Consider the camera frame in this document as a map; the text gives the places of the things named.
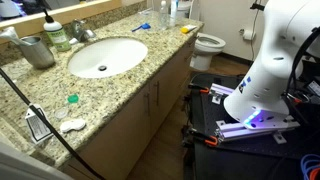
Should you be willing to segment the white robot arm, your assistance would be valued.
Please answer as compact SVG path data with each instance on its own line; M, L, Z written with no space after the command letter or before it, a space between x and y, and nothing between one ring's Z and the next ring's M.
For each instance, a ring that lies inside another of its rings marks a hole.
M259 53L224 108L248 129L286 129L289 108L281 95L289 77L303 71L294 58L320 26L320 0L268 0L263 14Z

